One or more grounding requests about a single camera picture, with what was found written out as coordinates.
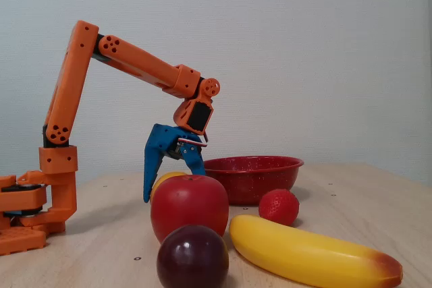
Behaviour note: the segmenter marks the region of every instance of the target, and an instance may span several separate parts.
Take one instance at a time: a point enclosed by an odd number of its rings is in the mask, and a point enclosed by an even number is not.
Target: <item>red strawberry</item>
[[[297,198],[289,190],[271,190],[259,202],[259,216],[290,226],[297,218],[299,205]]]

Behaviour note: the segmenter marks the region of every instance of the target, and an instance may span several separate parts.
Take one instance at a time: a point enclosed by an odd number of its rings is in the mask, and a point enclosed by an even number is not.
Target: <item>dark red plum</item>
[[[186,225],[162,242],[157,275],[164,288],[220,288],[229,264],[222,237],[208,227]]]

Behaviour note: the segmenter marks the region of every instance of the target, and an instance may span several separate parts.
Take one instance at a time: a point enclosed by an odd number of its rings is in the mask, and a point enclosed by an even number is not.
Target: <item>table surface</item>
[[[400,287],[432,287],[432,188],[368,165],[325,164],[300,168],[292,191],[300,201],[295,226],[381,250],[402,263]],[[257,208],[231,207],[231,217],[243,213]],[[43,249],[0,257],[0,286],[162,287],[141,173],[78,186],[78,211],[66,227]],[[230,254],[224,288],[304,287],[253,266],[227,233],[224,240]]]

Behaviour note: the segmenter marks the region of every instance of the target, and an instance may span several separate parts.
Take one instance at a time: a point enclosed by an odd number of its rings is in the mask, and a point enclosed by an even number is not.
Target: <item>robotic arm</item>
[[[64,231],[65,221],[76,211],[78,155],[69,138],[91,58],[184,99],[174,113],[177,127],[155,124],[146,144],[144,201],[149,200],[164,156],[184,159],[193,173],[205,173],[200,155],[205,144],[199,136],[207,139],[211,97],[219,93],[219,82],[204,79],[185,65],[171,66],[114,35],[99,34],[95,25],[78,21],[43,126],[40,171],[28,171],[18,179],[0,177],[0,255],[42,248],[46,235]],[[42,212],[47,185],[52,186],[52,207]]]

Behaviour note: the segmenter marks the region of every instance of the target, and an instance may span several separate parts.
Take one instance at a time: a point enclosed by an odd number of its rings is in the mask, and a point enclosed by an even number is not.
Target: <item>speckled red bowl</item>
[[[209,177],[222,183],[231,205],[258,205],[273,189],[290,190],[304,162],[289,156],[236,156],[204,162]]]

